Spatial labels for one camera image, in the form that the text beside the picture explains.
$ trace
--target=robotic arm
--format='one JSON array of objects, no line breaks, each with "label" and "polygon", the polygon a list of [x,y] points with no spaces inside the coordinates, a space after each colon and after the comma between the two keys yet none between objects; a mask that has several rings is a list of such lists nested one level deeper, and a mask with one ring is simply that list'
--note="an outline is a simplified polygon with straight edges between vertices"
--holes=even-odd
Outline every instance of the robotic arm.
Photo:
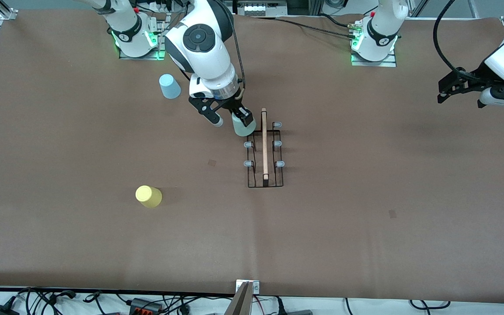
[{"label": "robotic arm", "polygon": [[361,25],[361,30],[353,32],[357,38],[352,40],[351,49],[369,61],[386,58],[394,48],[398,30],[407,18],[408,10],[406,0],[378,0],[374,16],[355,22]]},{"label": "robotic arm", "polygon": [[478,108],[490,104],[504,106],[504,39],[476,70],[453,69],[438,82],[438,91],[439,103],[456,94],[480,91]]},{"label": "robotic arm", "polygon": [[126,56],[145,56],[157,46],[157,19],[143,12],[135,13],[130,0],[76,0],[92,6],[104,16],[116,45]]},{"label": "robotic arm", "polygon": [[231,112],[234,131],[247,136],[256,129],[252,112],[242,105],[235,68],[224,42],[233,34],[233,17],[217,0],[194,0],[194,10],[166,34],[166,52],[190,78],[190,103],[215,127],[223,120],[217,110]]}]

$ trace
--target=light blue cup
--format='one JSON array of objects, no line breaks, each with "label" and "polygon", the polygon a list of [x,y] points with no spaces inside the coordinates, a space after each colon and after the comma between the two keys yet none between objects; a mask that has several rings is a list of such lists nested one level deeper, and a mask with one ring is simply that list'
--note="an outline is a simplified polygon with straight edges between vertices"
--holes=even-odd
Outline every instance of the light blue cup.
[{"label": "light blue cup", "polygon": [[180,95],[180,85],[174,80],[174,77],[170,74],[163,74],[159,79],[158,83],[161,85],[162,95],[164,97],[173,99]]}]

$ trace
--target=wooden stick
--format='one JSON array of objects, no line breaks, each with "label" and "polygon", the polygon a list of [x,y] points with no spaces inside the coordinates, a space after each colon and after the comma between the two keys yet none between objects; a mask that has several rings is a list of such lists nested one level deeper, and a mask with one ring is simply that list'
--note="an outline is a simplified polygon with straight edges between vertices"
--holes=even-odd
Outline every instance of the wooden stick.
[{"label": "wooden stick", "polygon": [[262,158],[264,167],[263,184],[264,187],[268,186],[268,181],[270,180],[270,174],[268,173],[268,112],[265,108],[262,108]]}]

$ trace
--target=black cable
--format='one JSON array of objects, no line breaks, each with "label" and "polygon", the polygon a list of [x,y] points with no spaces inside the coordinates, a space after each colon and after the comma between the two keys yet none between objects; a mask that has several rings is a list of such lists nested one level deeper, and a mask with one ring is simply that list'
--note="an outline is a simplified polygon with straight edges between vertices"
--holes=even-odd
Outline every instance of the black cable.
[{"label": "black cable", "polygon": [[174,16],[174,18],[172,16],[170,16],[170,24],[168,24],[168,28],[166,28],[164,30],[165,32],[167,30],[172,29],[173,26],[176,26],[176,24],[178,24],[178,22],[176,22],[176,24],[175,24],[175,21],[178,20],[178,17],[180,17],[180,14],[182,14],[182,12],[178,12],[178,14],[176,16]]},{"label": "black cable", "polygon": [[281,300],[281,297],[276,296],[277,299],[277,304],[279,305],[279,311],[277,315],[287,315],[287,312],[285,311],[285,306],[284,302]]},{"label": "black cable", "polygon": [[325,33],[328,33],[328,34],[334,34],[334,35],[344,36],[344,37],[351,38],[351,39],[355,38],[355,36],[350,35],[350,34],[343,34],[343,33],[338,33],[338,32],[334,32],[334,31],[324,30],[322,28],[315,28],[314,26],[300,24],[300,23],[297,23],[297,22],[289,21],[289,20],[279,20],[278,18],[276,18],[276,21],[287,22],[287,23],[291,23],[291,24],[294,24],[294,25],[302,26],[303,28],[310,28],[311,30],[316,30],[316,31],[319,31],[319,32],[325,32]]},{"label": "black cable", "polygon": [[346,306],[347,306],[347,311],[350,313],[350,315],[354,315],[354,313],[351,311],[350,300],[347,297],[346,297]]},{"label": "black cable", "polygon": [[164,303],[165,305],[166,305],[166,300],[170,300],[170,305],[173,305],[173,304],[175,303],[175,302],[174,302],[174,300],[175,300],[175,299],[178,299],[178,301],[180,301],[180,298],[179,298],[179,297],[176,297],[176,295],[173,295],[172,297],[170,297],[170,298],[168,298],[168,299],[165,297],[165,295],[164,295],[164,294],[162,295],[162,301],[163,301],[163,303]]},{"label": "black cable", "polygon": [[374,8],[372,8],[372,9],[368,10],[367,12],[364,12],[364,13],[363,13],[363,15],[367,15],[367,13],[368,13],[368,12],[371,12],[372,10],[374,10],[374,9],[376,9],[376,8],[378,8],[378,6],[375,6]]},{"label": "black cable", "polygon": [[246,89],[246,77],[244,76],[244,66],[242,66],[242,58],[240,58],[240,49],[238,48],[238,39],[236,38],[235,23],[232,19],[231,14],[228,13],[228,9],[226,8],[226,6],[224,6],[221,0],[215,0],[215,1],[221,6],[221,8],[223,8],[224,14],[231,22],[232,35],[234,36],[234,45],[236,46],[236,56],[238,56],[238,63],[240,64],[240,73],[242,74],[242,88]]},{"label": "black cable", "polygon": [[180,72],[182,72],[182,74],[188,79],[188,81],[190,80],[190,78],[188,77],[186,72],[184,72],[184,70],[180,69]]},{"label": "black cable", "polygon": [[202,298],[208,299],[208,300],[228,299],[228,300],[232,301],[231,297],[202,297]]},{"label": "black cable", "polygon": [[104,311],[102,310],[102,306],[100,306],[100,302],[98,301],[98,298],[94,299],[94,301],[96,302],[96,306],[98,306],[100,313],[102,313],[102,315],[106,315],[106,313],[104,313]]},{"label": "black cable", "polygon": [[[180,297],[180,302],[184,304],[184,297]],[[180,309],[176,310],[176,315],[179,315],[179,311],[182,315],[190,315],[190,307],[188,305],[181,305]]]},{"label": "black cable", "polygon": [[176,301],[175,301],[175,300],[174,300],[174,298],[175,298],[175,297],[176,297],[176,296],[173,296],[173,298],[172,298],[172,299],[170,299],[170,304],[166,307],[166,309],[164,309],[164,311],[165,311],[165,312],[166,312],[166,311],[168,311],[168,310],[170,310],[170,307],[172,307],[173,305],[176,305],[176,303],[178,303],[179,301],[182,301],[182,299],[183,299],[183,297],[182,297],[182,296],[180,296],[180,297],[178,298],[178,300],[176,300]]},{"label": "black cable", "polygon": [[328,14],[320,13],[318,15],[319,16],[324,16],[324,17],[328,18],[328,20],[330,20],[332,23],[334,23],[334,24],[336,24],[338,26],[342,26],[343,28],[347,28],[347,24],[343,24],[343,23],[340,23],[340,22],[334,20],[334,18],[332,16],[328,15]]},{"label": "black cable", "polygon": [[172,313],[172,312],[176,311],[176,310],[177,310],[177,309],[179,309],[180,307],[185,306],[185,305],[188,305],[188,304],[192,303],[193,301],[195,301],[195,300],[197,300],[197,299],[200,299],[200,298],[201,298],[201,297],[194,297],[193,299],[190,299],[188,302],[186,302],[186,303],[182,303],[182,304],[180,304],[180,306],[174,307],[174,309],[170,309],[170,310],[168,311],[168,313],[166,313],[165,315],[168,315],[168,314],[170,314],[170,313]]},{"label": "black cable", "polygon": [[24,301],[24,308],[26,309],[26,314],[30,315],[30,309],[28,308],[28,299],[30,298],[30,289],[28,290],[28,293],[26,294],[26,300]]},{"label": "black cable", "polygon": [[40,298],[40,296],[38,296],[35,300],[34,300],[34,303],[36,303],[36,305],[34,305],[34,309],[32,310],[32,315],[36,315],[36,310],[38,309],[38,305],[40,305],[40,302],[42,302],[42,299]]},{"label": "black cable", "polygon": [[409,300],[409,304],[415,308],[415,309],[419,309],[420,311],[426,311],[427,312],[427,315],[431,315],[431,310],[432,309],[446,309],[447,307],[450,306],[450,301],[446,301],[446,304],[445,305],[441,305],[441,306],[428,306],[424,300],[420,300],[420,302],[422,303],[423,307],[419,307],[417,305],[415,305],[413,303],[413,300]]},{"label": "black cable", "polygon": [[13,308],[13,303],[14,303],[14,300],[19,296],[21,295],[22,293],[28,291],[30,293],[30,287],[26,287],[24,289],[21,289],[20,291],[18,291],[16,293],[16,295],[13,295],[12,297],[10,297],[10,299],[5,303],[5,305],[3,305],[3,310],[4,311],[10,311],[12,308]]},{"label": "black cable", "polygon": [[124,302],[126,304],[128,303],[128,300],[122,299],[122,297],[118,293],[116,293],[116,296],[118,297],[118,299],[122,300],[122,302]]},{"label": "black cable", "polygon": [[44,307],[42,308],[42,314],[44,314],[44,309],[46,308],[46,306],[50,305],[50,307],[52,307],[52,309],[54,310],[54,314],[58,313],[60,315],[63,315],[63,313],[59,309],[57,309],[54,305],[52,305],[52,303],[46,297],[46,295],[43,295],[42,293],[40,293],[40,292],[38,292],[36,290],[33,290],[33,291],[36,292],[38,294],[38,296],[46,303],[46,305],[44,305]]},{"label": "black cable", "polygon": [[144,10],[144,12],[152,12],[152,13],[156,13],[156,12],[154,12],[154,10],[150,10],[150,9],[148,9],[148,8],[146,8],[146,7],[142,7],[142,6],[138,5],[137,3],[136,3],[136,7],[140,8],[140,9],[143,9],[143,10]]},{"label": "black cable", "polygon": [[100,306],[100,302],[98,301],[98,297],[100,297],[100,291],[96,291],[90,295],[87,295],[84,299],[83,299],[83,302],[84,303],[92,303],[93,301],[96,302],[96,306],[98,307],[98,309],[100,310],[100,313],[102,315],[106,315],[106,313],[104,313],[103,309],[102,309],[102,306]]},{"label": "black cable", "polygon": [[442,11],[438,14],[437,20],[434,22],[433,26],[433,44],[434,48],[437,51],[438,56],[442,59],[442,61],[450,68],[450,70],[454,71],[457,73],[460,77],[465,78],[466,80],[473,80],[473,81],[478,81],[478,82],[483,82],[487,83],[488,80],[485,80],[483,78],[478,78],[476,76],[473,76],[472,74],[469,74],[468,72],[461,72],[460,70],[456,69],[448,59],[444,56],[442,53],[442,50],[440,46],[438,45],[438,38],[437,38],[437,33],[438,33],[438,24],[441,22],[442,17],[445,15],[446,11],[450,8],[450,6],[454,3],[456,0],[450,0],[446,6],[442,9]]},{"label": "black cable", "polygon": [[42,311],[40,312],[40,315],[44,315],[44,311],[46,311],[46,306],[49,304],[45,304],[44,307],[42,307]]}]

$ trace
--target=brown table mat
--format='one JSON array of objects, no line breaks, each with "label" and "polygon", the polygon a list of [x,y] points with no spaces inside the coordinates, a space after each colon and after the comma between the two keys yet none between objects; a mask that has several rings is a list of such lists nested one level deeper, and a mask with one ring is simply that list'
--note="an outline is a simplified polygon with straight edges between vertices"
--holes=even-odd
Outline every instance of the brown table mat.
[{"label": "brown table mat", "polygon": [[[283,122],[287,165],[253,190],[230,116],[200,116],[172,62],[118,60],[94,12],[22,10],[0,31],[0,285],[504,302],[504,108],[436,104],[433,23],[406,21],[398,68],[368,68],[344,38],[238,16],[244,104]],[[504,28],[440,33],[472,70]]]}]

